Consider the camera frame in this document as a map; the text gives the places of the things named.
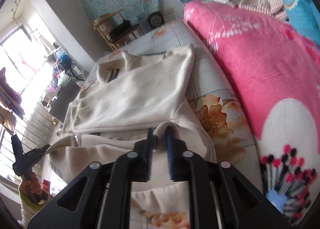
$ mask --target black handle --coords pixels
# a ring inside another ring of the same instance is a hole
[[[131,180],[129,167],[138,161],[136,152],[121,155],[113,166],[101,228],[128,229],[130,217]]]
[[[32,173],[32,168],[27,168],[26,174],[24,174],[24,179],[31,180],[31,173]],[[33,202],[33,204],[38,204],[42,200],[41,196],[31,192],[29,185],[26,186],[26,191],[28,192],[29,199]]]
[[[26,186],[26,190],[28,192],[29,199],[33,202],[33,204],[38,204],[42,200],[41,196],[31,192],[30,186]]]
[[[190,186],[193,197],[192,212],[194,215],[194,228],[192,229],[206,229],[218,228],[218,219],[214,198],[212,194],[211,182],[208,174],[208,166],[204,159],[198,154],[187,151],[189,155],[182,155],[191,169]]]

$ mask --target white cloth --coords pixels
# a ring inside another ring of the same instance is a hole
[[[146,138],[148,127],[155,128],[161,142],[168,125],[189,150],[216,162],[212,141],[185,98],[193,61],[193,46],[188,46],[156,56],[123,51],[121,59],[101,64],[97,81],[85,85],[70,103],[62,136],[48,150],[55,172],[69,183],[91,162],[109,163],[131,151]],[[118,76],[107,82],[113,69],[119,69]],[[104,137],[91,135],[95,132]],[[154,151],[151,174],[148,183],[133,183],[132,191],[174,184],[161,144]]]

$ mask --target window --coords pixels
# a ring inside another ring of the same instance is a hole
[[[18,29],[1,44],[0,59],[0,69],[6,68],[8,84],[15,91],[21,93],[21,107],[24,109],[25,115],[23,119],[16,116],[15,131],[23,142],[29,120],[52,79],[52,67],[46,62],[46,57],[41,54],[37,46],[30,41],[22,29]],[[28,152],[38,146],[35,143],[23,143],[23,150]],[[12,169],[14,162],[11,135],[1,127],[0,175],[18,184],[20,183],[20,178],[15,176]]]

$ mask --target hanging clothes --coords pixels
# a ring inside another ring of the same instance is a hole
[[[5,67],[0,70],[0,85],[15,102],[21,104],[21,95],[13,90],[7,83],[7,79],[5,77]]]
[[[8,110],[0,106],[0,123],[4,126],[5,130],[12,136],[14,134],[14,128],[17,123],[15,116]]]
[[[44,55],[49,55],[52,51],[54,51],[54,46],[39,32],[33,33],[31,39],[32,43],[41,48],[41,51]]]
[[[8,94],[4,90],[1,89],[0,86],[0,102],[8,109],[11,109],[16,113],[17,116],[19,116],[21,119],[23,119],[24,116],[24,110],[23,108],[17,104],[15,101],[13,101]]]

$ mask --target ceiling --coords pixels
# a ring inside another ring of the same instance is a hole
[[[15,1],[18,2],[19,0],[6,0],[2,8],[0,9],[0,30],[4,29],[4,27],[6,27],[9,23],[13,21],[12,20],[13,13],[11,9],[15,10],[16,8]],[[16,15],[15,15],[16,19],[20,18],[27,3],[28,3],[28,0],[20,0]]]

